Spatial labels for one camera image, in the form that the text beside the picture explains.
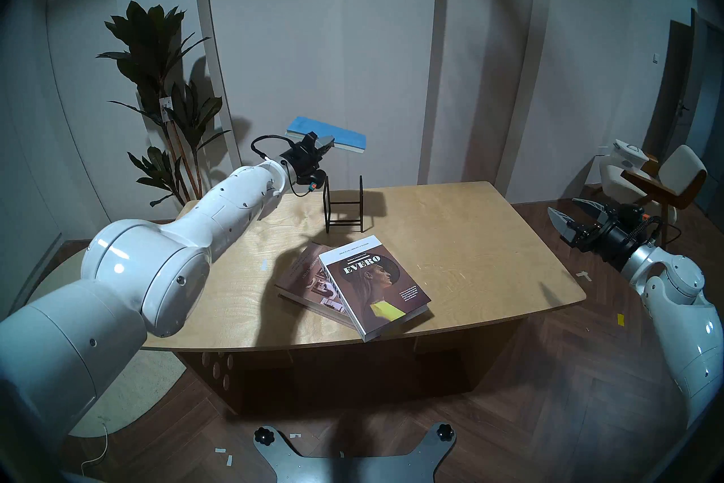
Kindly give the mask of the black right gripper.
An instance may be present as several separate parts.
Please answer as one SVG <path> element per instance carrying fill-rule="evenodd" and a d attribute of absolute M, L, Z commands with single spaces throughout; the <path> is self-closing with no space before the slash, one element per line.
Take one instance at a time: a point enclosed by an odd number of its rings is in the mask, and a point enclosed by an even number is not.
<path fill-rule="evenodd" d="M 573 198 L 596 223 L 586 227 L 554 208 L 547 213 L 560 239 L 582 253 L 592 252 L 618 272 L 643 245 L 653 246 L 662 232 L 662 218 L 642 206 L 623 203 L 617 208 L 583 198 Z"/>

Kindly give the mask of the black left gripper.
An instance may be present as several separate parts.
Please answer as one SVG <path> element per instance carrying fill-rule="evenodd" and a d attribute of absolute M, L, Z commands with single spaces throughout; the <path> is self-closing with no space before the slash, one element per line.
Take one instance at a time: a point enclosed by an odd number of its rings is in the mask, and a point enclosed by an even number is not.
<path fill-rule="evenodd" d="M 327 173 L 320 167 L 323 156 L 335 146 L 331 135 L 319 137 L 308 132 L 279 156 L 279 163 L 286 169 L 290 184 L 305 185 L 308 188 L 324 188 Z"/>

